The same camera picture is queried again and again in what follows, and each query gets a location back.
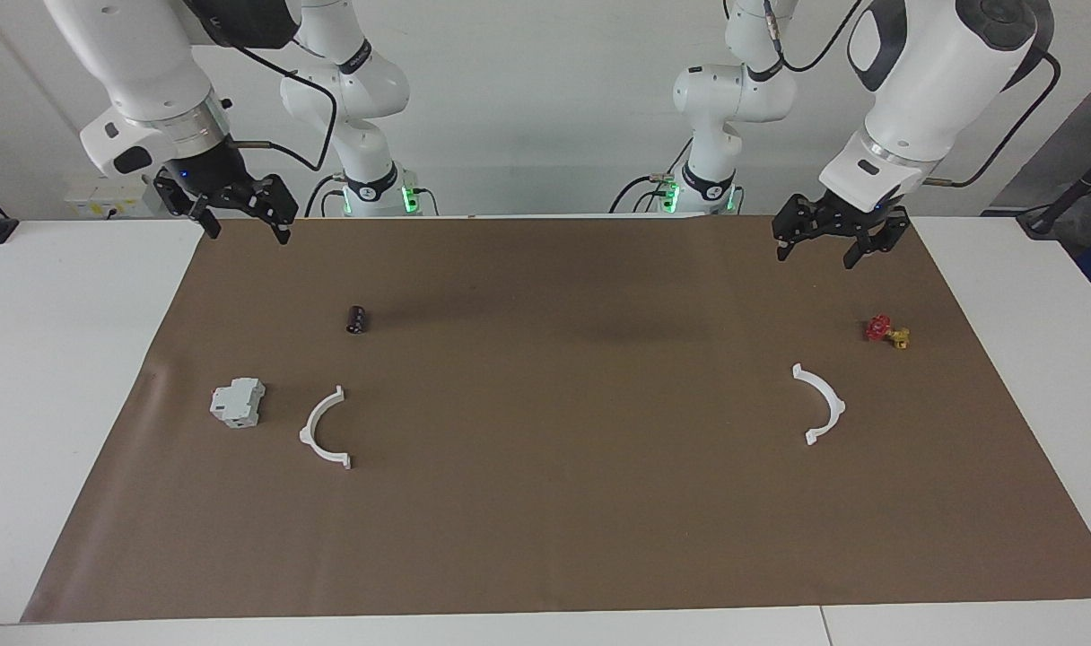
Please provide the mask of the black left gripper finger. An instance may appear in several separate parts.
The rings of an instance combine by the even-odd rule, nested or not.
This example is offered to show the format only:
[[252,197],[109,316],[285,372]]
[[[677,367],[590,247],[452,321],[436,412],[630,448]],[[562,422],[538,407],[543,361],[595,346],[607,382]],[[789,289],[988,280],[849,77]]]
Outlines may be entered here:
[[864,223],[851,225],[851,237],[856,241],[846,250],[844,268],[853,270],[859,261],[868,255],[890,252],[910,225],[906,207],[889,210],[882,220],[870,226]]
[[791,251],[810,238],[811,202],[803,195],[792,195],[772,218],[772,236],[778,244],[776,255],[783,262]]

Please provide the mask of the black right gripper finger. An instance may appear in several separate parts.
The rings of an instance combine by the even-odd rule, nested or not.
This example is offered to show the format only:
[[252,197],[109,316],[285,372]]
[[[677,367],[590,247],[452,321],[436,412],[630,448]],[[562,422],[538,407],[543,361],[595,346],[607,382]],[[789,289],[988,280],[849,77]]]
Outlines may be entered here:
[[172,216],[197,223],[209,239],[217,239],[221,234],[221,225],[209,210],[209,196],[190,198],[168,170],[160,170],[155,175],[154,188],[161,205]]
[[248,215],[269,226],[275,240],[286,246],[292,236],[291,228],[299,210],[290,189],[276,174],[250,181],[248,188]]

